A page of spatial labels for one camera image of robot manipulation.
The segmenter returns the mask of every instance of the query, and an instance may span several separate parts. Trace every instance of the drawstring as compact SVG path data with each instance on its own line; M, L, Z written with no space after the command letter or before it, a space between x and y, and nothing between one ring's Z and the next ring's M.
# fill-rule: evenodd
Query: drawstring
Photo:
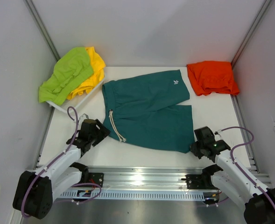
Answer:
M113 121L113 111L112 110L109 111L109 119L110 119L110 123L111 123L111 125L113 127L113 130L117 134L119 140L125 142L126 139L118 132L117 127L114 124L114 121Z

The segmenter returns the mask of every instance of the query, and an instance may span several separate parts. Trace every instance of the folded clothing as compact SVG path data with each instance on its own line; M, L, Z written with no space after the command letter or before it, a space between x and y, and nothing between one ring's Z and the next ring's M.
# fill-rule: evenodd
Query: folded clothing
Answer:
M91 66L94 71L93 75L85 80L79 87L73 90L67 99L73 99L77 94L82 95L84 91L89 93L96 85L104 78L105 63L103 59L95 52L94 47L85 48L87 54L90 57Z
M39 88L39 102L63 104L70 92L94 73L84 47L73 48L54 66L53 74Z
M191 86L198 96L207 96L211 92L238 95L240 92L229 62L204 61L188 64L187 71Z
M186 153L194 142L190 98L180 70L110 81L102 87L104 126L116 140Z

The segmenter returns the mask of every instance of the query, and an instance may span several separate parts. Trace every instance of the white tabletop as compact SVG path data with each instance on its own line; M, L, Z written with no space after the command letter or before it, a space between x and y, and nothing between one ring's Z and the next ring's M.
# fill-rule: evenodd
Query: white tabletop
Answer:
M238 126L231 96L217 93L196 96L188 79L186 67L106 67L105 82L177 69L180 69L183 81L190 92L190 99L180 104L192 105L194 129L208 126L214 132L226 127ZM101 88L96 90L78 109L79 116L84 113L90 119L104 121L105 106ZM74 130L75 123L68 115L55 109L39 164L47 163L64 150L65 143ZM222 132L221 136L230 147L244 142L239 129ZM246 167L250 167L245 147L237 148L234 153ZM160 168L203 168L212 164L212 161L207 158L199 160L191 152L183 154L143 148L119 142L110 137L106 137L96 147L92 147L79 162L88 166Z

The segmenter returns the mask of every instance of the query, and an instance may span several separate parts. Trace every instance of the dark green shorts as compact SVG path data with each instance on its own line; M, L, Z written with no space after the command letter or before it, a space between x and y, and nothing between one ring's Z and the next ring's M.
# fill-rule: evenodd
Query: dark green shorts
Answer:
M104 126L111 131L110 137L122 140L117 131L132 145L182 153L190 150L194 142L191 106L176 105L190 98L180 70L110 81L102 92Z

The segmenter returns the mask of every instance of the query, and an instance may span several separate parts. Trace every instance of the folded red shirt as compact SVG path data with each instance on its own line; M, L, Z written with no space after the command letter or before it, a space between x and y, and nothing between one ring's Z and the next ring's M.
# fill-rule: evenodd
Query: folded red shirt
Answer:
M204 61L188 64L187 71L191 86L198 96L207 96L211 92L232 95L240 93L229 62Z

